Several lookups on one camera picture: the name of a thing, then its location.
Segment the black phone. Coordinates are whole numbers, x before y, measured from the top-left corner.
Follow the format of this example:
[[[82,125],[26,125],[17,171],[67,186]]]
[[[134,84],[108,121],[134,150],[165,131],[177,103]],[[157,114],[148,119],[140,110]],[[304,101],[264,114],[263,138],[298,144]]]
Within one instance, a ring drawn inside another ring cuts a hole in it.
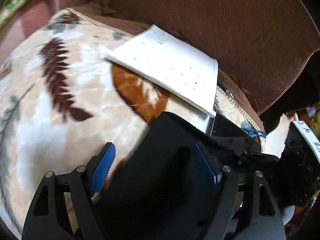
[[[244,152],[261,152],[261,145],[258,142],[221,114],[209,118],[206,134],[233,150],[237,156]]]

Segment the brown headboard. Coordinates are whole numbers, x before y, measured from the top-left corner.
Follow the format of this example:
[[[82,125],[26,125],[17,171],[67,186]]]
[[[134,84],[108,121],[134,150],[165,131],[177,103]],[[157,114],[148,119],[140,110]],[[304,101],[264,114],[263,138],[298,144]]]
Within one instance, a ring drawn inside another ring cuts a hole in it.
[[[30,0],[1,29],[1,59],[66,7],[91,0]],[[178,31],[214,57],[270,108],[319,51],[319,30],[301,0],[109,0],[135,21]]]

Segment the leaf patterned beige blanket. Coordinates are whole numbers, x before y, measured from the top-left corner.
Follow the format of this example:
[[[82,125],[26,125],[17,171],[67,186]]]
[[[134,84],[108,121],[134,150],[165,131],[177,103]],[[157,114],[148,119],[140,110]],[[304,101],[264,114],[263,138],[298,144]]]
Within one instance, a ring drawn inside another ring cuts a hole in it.
[[[1,66],[2,218],[18,235],[45,172],[71,172],[110,141],[109,183],[163,111],[201,131],[209,117],[107,54],[149,28],[97,4],[56,13]]]

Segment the white notebook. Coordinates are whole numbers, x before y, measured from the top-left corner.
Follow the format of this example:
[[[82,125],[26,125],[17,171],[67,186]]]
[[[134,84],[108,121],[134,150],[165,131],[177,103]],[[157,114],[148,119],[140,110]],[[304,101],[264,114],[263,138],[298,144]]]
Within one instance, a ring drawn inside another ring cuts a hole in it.
[[[156,25],[109,51],[107,58],[206,115],[216,115],[213,108],[219,70],[217,60]]]

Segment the black pants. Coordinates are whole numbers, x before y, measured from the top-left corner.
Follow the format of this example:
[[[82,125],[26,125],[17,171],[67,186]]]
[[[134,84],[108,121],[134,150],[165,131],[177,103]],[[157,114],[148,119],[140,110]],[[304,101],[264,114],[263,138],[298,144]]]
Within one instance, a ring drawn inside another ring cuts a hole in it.
[[[224,239],[238,176],[234,152],[163,112],[94,209],[104,239]]]

